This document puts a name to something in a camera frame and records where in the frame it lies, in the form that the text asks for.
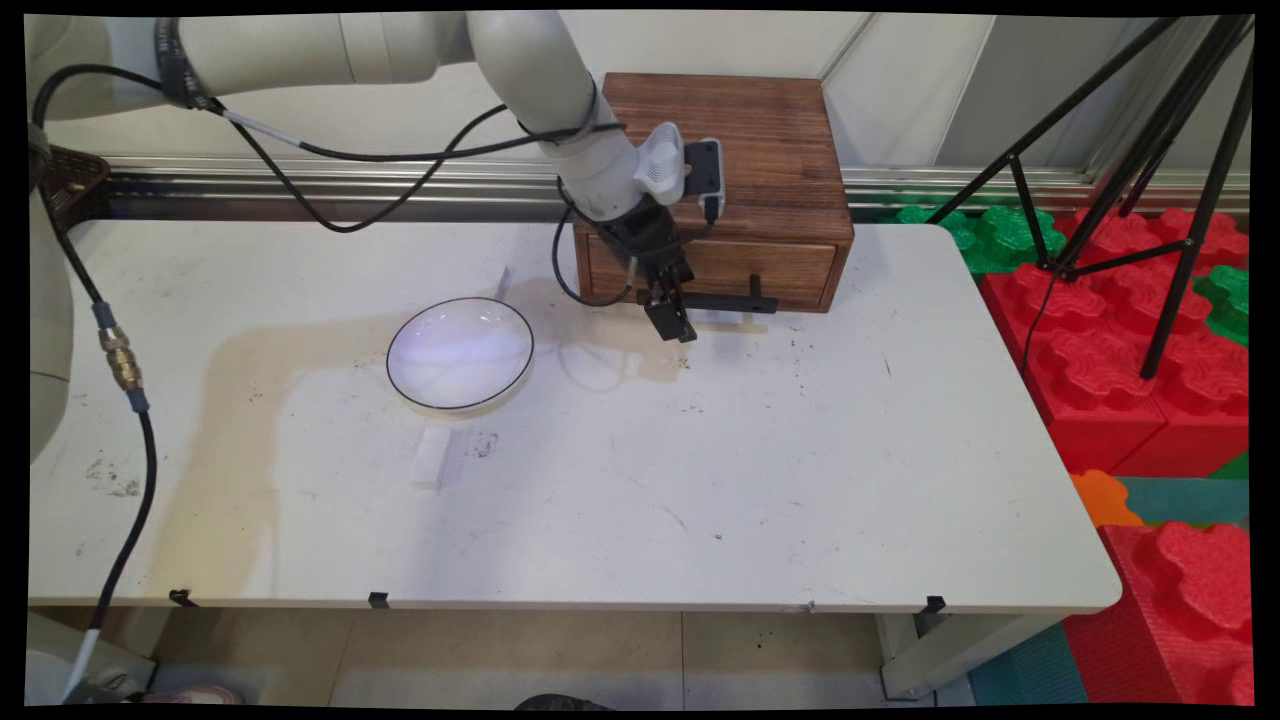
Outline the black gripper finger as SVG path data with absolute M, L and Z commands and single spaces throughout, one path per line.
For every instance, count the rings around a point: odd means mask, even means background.
M 684 284 L 694 278 L 687 263 L 675 263 L 658 275 L 658 332 L 695 333 Z
M 692 324 L 676 277 L 657 277 L 649 290 L 640 293 L 640 305 L 663 341 L 692 342 Z

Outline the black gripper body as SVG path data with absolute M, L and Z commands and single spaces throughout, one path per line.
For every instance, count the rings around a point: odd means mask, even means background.
M 614 295 L 617 299 L 635 290 L 637 278 L 649 288 L 667 266 L 687 263 L 686 241 L 672 211 L 650 195 L 643 195 L 622 215 L 599 222 L 598 237 L 623 268 L 625 287 Z

